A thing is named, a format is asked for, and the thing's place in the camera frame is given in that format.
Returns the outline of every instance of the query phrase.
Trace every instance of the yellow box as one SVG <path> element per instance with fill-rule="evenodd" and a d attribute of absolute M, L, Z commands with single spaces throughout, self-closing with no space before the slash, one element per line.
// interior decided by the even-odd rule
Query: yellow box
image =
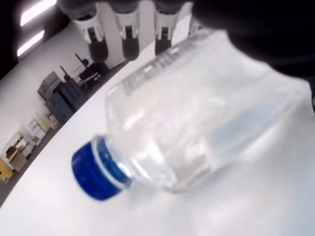
<path fill-rule="evenodd" d="M 13 172 L 11 171 L 10 167 L 8 167 L 6 163 L 0 159 L 0 179 L 7 183 L 12 175 Z"/>

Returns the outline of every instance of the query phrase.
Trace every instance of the plastic water bottle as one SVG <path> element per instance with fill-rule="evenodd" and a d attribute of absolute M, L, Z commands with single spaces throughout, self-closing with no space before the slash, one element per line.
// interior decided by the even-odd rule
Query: plastic water bottle
<path fill-rule="evenodd" d="M 75 153 L 76 179 L 104 200 L 133 181 L 178 192 L 245 151 L 303 97 L 289 80 L 200 31 L 111 88 L 106 137 Z"/>

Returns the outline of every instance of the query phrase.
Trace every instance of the white table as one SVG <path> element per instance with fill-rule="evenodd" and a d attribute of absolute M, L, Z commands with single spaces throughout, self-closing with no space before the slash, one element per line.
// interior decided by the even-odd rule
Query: white table
<path fill-rule="evenodd" d="M 175 40 L 187 34 L 187 22 L 179 24 Z M 267 151 L 257 148 L 256 164 L 218 172 L 201 189 L 171 195 L 135 187 L 106 202 L 83 192 L 72 173 L 73 153 L 105 132 L 106 90 L 153 56 L 151 45 L 51 140 L 1 207 L 1 235 L 315 235 L 315 117 L 309 101 L 269 137 Z"/>

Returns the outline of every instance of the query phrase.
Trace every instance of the ceiling light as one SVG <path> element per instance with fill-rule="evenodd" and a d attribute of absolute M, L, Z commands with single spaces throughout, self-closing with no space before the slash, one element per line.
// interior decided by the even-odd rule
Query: ceiling light
<path fill-rule="evenodd" d="M 18 49 L 18 57 L 25 52 L 27 49 L 29 49 L 33 44 L 38 42 L 43 36 L 45 31 L 43 30 L 39 34 L 35 35 L 33 38 L 31 38 L 26 44 L 24 44 L 22 47 Z"/>
<path fill-rule="evenodd" d="M 25 25 L 31 19 L 35 18 L 37 15 L 47 10 L 49 7 L 55 5 L 57 0 L 43 0 L 40 3 L 34 5 L 31 9 L 27 10 L 22 14 L 21 26 Z"/>

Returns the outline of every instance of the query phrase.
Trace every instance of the blue bottle cap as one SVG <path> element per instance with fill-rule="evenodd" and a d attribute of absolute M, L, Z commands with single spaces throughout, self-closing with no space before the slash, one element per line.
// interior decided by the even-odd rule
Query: blue bottle cap
<path fill-rule="evenodd" d="M 98 200 L 106 200 L 131 184 L 112 159 L 103 137 L 96 137 L 74 154 L 72 169 L 84 191 Z"/>

